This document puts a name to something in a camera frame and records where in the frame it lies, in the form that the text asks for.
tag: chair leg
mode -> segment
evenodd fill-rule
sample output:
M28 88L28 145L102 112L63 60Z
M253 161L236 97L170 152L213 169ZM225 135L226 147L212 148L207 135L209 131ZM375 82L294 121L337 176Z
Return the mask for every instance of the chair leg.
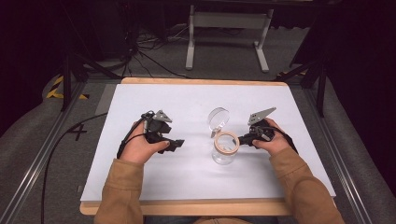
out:
M194 61L194 6L190 7L190 21L189 21L189 47L187 49L186 69L191 70Z
M264 40L265 37L267 36L273 13L274 13L273 9L268 10L267 18L265 19L264 25L262 26L262 36L260 38L260 41L254 42L254 46L257 52L257 57L259 58L260 66L264 73L269 72L269 68L268 68L268 63L264 56L264 52L262 51L262 46L264 45Z

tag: person's right hand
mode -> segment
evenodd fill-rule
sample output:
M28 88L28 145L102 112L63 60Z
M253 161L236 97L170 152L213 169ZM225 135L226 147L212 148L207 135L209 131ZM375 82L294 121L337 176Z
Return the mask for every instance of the person's right hand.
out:
M277 124L272 119L266 119L271 127L276 127L283 132L282 129L277 126ZM273 156L277 152L285 149L286 147L290 147L288 141L286 141L285 137L277 132L275 132L274 139L271 142L264 142L260 140L253 140L252 144L255 147L259 147L268 151L268 153Z

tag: forearm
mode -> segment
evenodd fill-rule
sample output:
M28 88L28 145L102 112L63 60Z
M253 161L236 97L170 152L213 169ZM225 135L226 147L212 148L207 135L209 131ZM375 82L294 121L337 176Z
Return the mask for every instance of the forearm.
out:
M139 204L143 166L143 164L128 161L113 161L94 223L143 223Z
M294 217L304 223L344 223L326 187L316 179L305 161L291 148L271 157Z

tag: clear glass cup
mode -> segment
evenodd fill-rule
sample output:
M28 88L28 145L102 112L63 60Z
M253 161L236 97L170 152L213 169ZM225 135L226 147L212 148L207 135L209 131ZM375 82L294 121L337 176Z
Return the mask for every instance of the clear glass cup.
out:
M215 137L212 159L217 164L227 165L233 162L239 148L238 137L233 133L218 133Z

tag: tape roll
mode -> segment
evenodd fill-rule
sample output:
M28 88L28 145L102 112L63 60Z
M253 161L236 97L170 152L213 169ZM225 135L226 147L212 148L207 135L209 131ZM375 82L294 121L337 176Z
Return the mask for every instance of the tape roll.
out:
M221 138L223 135L229 135L233 138L233 142L235 143L235 147L232 149L229 148L224 148L220 143L219 143L219 138ZM227 133L227 132L220 132L216 134L215 136L215 149L217 152L226 155L226 156L231 156L236 153L236 151L239 149L239 139L234 133Z

